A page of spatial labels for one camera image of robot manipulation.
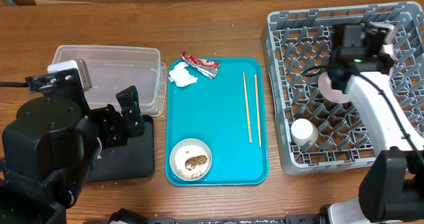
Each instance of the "teal tray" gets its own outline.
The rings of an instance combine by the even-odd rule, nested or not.
[[[187,87],[168,84],[166,117],[166,165],[169,181],[177,186],[256,185],[269,172],[268,143],[262,68],[252,58],[207,58],[221,63],[216,78],[209,80],[188,67],[199,78]],[[175,61],[170,69],[182,60]],[[246,74],[252,143],[249,143],[243,72]],[[259,147],[254,75],[258,76],[262,147]],[[171,170],[170,154],[181,140],[202,140],[212,153],[210,171],[200,180],[184,181]]]

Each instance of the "crate handle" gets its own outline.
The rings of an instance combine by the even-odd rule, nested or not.
[[[270,83],[271,83],[272,102],[274,102],[274,120],[275,120],[277,118],[276,98],[274,96],[274,86],[272,85],[271,73],[270,72],[268,72],[268,77],[270,78]]]

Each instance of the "wooden chopstick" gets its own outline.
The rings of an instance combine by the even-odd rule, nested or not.
[[[252,131],[250,130],[249,102],[247,99],[246,76],[244,75],[244,72],[243,72],[243,82],[244,82],[244,99],[246,101],[247,127],[249,130],[249,142],[252,143]]]
[[[258,98],[258,76],[254,75],[254,89],[256,91],[256,116],[258,117],[258,137],[259,137],[259,147],[261,147],[261,138],[260,138],[260,120],[259,120],[259,98]]]

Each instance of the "candy wrapper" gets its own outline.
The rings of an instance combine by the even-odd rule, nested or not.
[[[210,80],[215,78],[218,74],[220,65],[219,62],[195,58],[186,52],[182,52],[181,57],[183,58],[184,62],[187,62],[187,64],[197,69]]]

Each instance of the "gray basket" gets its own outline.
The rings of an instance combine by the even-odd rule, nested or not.
[[[423,134],[424,14],[419,4],[273,12],[268,15],[262,48],[274,96],[278,151],[287,174],[335,172],[370,166],[375,161],[366,128],[352,104],[327,101],[317,87],[317,77],[300,76],[310,66],[328,63],[333,25],[364,22],[390,23],[398,29],[390,83],[405,114]],[[290,125],[298,118],[317,126],[320,134],[316,143],[297,146],[292,142]]]

